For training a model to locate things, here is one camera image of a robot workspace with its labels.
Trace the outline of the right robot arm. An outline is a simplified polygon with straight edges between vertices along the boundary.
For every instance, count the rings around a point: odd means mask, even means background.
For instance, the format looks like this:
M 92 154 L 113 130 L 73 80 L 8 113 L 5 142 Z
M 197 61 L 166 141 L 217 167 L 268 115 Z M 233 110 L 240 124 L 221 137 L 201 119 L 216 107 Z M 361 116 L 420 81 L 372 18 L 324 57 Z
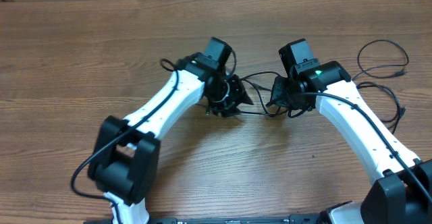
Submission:
M 354 151 L 371 189 L 362 202 L 347 201 L 319 214 L 290 215 L 291 223 L 430 223 L 431 161 L 405 147 L 361 97 L 336 61 L 320 63 L 305 39 L 279 51 L 287 75 L 277 76 L 269 105 L 289 117 L 313 109 L 326 117 Z

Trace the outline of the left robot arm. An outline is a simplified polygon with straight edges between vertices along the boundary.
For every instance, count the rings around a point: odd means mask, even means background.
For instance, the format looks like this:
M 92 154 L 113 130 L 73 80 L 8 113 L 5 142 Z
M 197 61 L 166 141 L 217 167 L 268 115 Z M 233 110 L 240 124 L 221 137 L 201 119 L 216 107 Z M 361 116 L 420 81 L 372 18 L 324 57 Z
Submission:
M 240 114 L 239 104 L 251 104 L 239 77 L 225 68 L 234 55 L 213 37 L 204 52 L 179 59 L 164 87 L 139 110 L 104 120 L 88 177 L 111 203 L 108 223 L 149 222 L 145 198 L 157 174 L 161 140 L 191 106 L 206 98 L 209 112 L 231 117 Z

